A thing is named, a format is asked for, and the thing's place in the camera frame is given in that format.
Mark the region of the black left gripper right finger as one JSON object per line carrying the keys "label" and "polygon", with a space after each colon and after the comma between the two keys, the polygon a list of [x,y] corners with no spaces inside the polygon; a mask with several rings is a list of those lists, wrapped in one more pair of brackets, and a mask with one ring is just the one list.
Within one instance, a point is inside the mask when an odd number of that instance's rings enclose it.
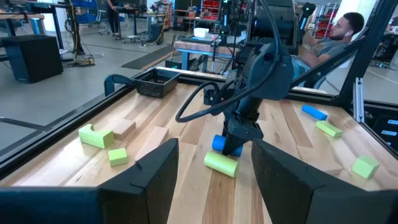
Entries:
{"label": "black left gripper right finger", "polygon": [[272,223],[397,223],[397,191],[366,191],[255,139],[251,159]]}

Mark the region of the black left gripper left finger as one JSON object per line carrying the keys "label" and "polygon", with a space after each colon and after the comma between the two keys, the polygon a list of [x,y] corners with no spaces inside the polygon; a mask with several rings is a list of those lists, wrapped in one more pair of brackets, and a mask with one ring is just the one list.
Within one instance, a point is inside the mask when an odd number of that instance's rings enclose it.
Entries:
{"label": "black left gripper left finger", "polygon": [[169,139],[96,187],[3,187],[1,223],[167,223],[178,154]]}

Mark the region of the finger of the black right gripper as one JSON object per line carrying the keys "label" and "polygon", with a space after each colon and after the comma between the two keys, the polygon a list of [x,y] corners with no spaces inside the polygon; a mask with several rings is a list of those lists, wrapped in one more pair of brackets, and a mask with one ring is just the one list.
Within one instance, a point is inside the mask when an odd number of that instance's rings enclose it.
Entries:
{"label": "finger of the black right gripper", "polygon": [[226,156],[240,156],[244,143],[246,143],[245,139],[237,136],[227,136],[222,148],[222,154]]}

